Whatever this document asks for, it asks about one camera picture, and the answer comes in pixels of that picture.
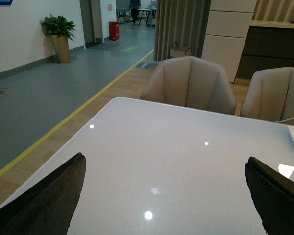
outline potted plant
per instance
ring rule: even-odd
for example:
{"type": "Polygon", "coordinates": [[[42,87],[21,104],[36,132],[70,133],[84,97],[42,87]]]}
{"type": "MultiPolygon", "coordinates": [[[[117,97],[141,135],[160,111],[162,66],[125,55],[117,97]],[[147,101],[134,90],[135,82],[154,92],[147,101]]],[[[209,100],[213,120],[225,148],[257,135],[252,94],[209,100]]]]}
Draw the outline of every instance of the potted plant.
{"type": "Polygon", "coordinates": [[[72,33],[75,27],[73,21],[67,21],[63,16],[45,17],[45,20],[40,21],[45,35],[51,35],[52,42],[59,63],[67,63],[70,61],[68,39],[72,40],[72,33]]]}

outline doorway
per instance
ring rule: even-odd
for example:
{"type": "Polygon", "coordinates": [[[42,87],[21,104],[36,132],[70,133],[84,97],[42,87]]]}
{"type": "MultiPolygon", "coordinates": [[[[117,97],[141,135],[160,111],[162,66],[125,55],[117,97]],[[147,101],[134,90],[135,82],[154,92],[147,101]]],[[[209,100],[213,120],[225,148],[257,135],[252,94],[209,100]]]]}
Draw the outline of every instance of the doorway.
{"type": "Polygon", "coordinates": [[[86,48],[95,44],[92,7],[90,0],[79,0],[83,21],[84,39],[86,48]]]}

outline person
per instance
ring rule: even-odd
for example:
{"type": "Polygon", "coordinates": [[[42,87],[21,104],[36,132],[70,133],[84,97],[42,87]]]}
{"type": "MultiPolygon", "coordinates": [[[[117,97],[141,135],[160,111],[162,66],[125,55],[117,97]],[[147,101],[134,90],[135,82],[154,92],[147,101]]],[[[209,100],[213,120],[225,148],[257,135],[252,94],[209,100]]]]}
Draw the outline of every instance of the person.
{"type": "Polygon", "coordinates": [[[138,9],[141,6],[141,0],[130,0],[129,1],[129,9],[131,10],[131,16],[133,18],[133,25],[136,25],[136,21],[138,18],[138,9]]]}

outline white wall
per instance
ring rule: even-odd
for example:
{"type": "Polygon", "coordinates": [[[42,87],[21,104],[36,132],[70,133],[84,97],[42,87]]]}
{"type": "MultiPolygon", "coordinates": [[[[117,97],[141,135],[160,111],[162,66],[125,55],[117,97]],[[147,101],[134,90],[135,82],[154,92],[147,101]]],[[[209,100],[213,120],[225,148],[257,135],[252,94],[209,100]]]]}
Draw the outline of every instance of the white wall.
{"type": "Polygon", "coordinates": [[[75,23],[70,49],[85,44],[79,0],[15,0],[0,6],[0,72],[54,55],[51,38],[39,23],[50,13],[75,23]]]}
{"type": "Polygon", "coordinates": [[[117,20],[116,0],[100,0],[101,23],[103,38],[109,37],[109,21],[117,20]],[[112,11],[108,11],[108,4],[112,4],[112,11]]]}
{"type": "Polygon", "coordinates": [[[141,0],[141,8],[144,9],[144,8],[148,8],[148,6],[150,5],[151,3],[151,0],[141,0]]]}

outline wooden floor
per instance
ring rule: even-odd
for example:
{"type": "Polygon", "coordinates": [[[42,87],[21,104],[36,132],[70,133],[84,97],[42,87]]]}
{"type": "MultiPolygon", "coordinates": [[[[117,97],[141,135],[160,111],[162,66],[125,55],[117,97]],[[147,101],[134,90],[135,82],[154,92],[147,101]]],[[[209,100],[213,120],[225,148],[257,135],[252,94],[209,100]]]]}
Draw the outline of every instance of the wooden floor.
{"type": "MultiPolygon", "coordinates": [[[[129,70],[0,176],[0,204],[111,99],[120,96],[139,99],[155,67],[129,70]]],[[[235,115],[238,115],[248,86],[232,84],[232,88],[237,99],[235,115]]]]}

